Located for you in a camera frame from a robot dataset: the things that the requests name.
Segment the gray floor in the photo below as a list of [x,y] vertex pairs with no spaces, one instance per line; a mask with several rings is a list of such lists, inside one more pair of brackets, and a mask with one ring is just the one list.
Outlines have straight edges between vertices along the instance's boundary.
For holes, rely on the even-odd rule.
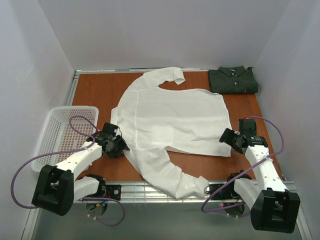
[[[85,216],[85,204],[76,203],[65,216],[40,210],[33,240],[301,240],[296,226],[292,234],[256,231],[250,216],[233,217],[202,213],[200,203],[126,203],[126,218],[109,227]],[[109,204],[103,219],[116,222],[122,214]]]

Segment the wood surface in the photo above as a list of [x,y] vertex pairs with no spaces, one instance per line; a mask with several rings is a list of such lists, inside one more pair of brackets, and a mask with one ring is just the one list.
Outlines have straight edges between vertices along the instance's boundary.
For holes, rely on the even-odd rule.
[[[72,105],[95,106],[99,109],[97,126],[102,129],[105,122],[110,122],[111,110],[118,102],[128,86],[142,73],[100,73],[81,74],[76,87]],[[177,85],[175,82],[165,82],[160,85],[167,90],[206,89],[209,90],[207,72],[184,72],[186,82]],[[257,98],[254,94],[224,94],[225,105],[229,111],[233,130],[238,129],[238,119],[245,116],[262,116]],[[273,153],[266,125],[263,120],[256,120],[258,136],[264,136]],[[231,152],[231,157],[205,156],[168,152],[171,162],[179,166],[183,172],[194,177],[203,176],[208,180],[226,180],[231,173],[250,167],[244,155]],[[276,158],[273,163],[281,176]],[[107,181],[142,181],[143,178],[134,169],[126,157],[110,159],[107,155],[96,160],[84,171],[86,174],[97,174]]]

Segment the shirt sleeve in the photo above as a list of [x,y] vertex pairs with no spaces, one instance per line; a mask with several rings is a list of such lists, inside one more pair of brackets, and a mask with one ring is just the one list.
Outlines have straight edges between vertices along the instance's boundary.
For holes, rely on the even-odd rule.
[[170,161],[164,148],[132,148],[124,154],[141,176],[160,191],[177,199],[205,197],[204,190],[209,182],[202,176],[197,178],[182,172],[180,167]]
[[141,77],[137,78],[128,90],[143,90],[158,87],[165,81],[176,82],[182,84],[186,81],[184,73],[179,67],[166,67],[154,71],[145,72]]

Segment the robotic arm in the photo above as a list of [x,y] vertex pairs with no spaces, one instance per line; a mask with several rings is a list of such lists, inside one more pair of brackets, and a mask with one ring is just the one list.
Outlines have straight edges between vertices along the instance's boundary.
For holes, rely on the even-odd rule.
[[298,216],[300,198],[289,192],[283,184],[269,158],[268,144],[263,136],[257,136],[254,119],[240,119],[239,130],[225,129],[220,140],[238,153],[244,154],[254,166],[258,189],[245,176],[234,181],[233,190],[239,194],[251,209],[251,223],[254,229],[271,232],[292,233]]
[[89,174],[76,180],[80,173],[91,166],[103,154],[110,158],[123,156],[129,150],[122,136],[117,135],[119,127],[105,123],[102,131],[94,133],[83,144],[85,150],[76,152],[55,166],[45,165],[39,174],[32,204],[60,216],[65,215],[74,201],[83,197],[103,197],[106,180],[98,175]]

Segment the white long-sleeve shirt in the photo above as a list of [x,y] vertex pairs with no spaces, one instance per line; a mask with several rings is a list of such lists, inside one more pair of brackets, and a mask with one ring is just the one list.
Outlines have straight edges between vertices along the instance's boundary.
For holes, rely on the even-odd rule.
[[229,157],[231,147],[219,142],[225,128],[231,128],[228,110],[217,93],[158,87],[165,81],[183,84],[185,78],[178,67],[144,73],[112,110],[111,123],[120,127],[130,148],[124,154],[147,182],[175,198],[204,197],[209,182],[183,173],[166,149]]

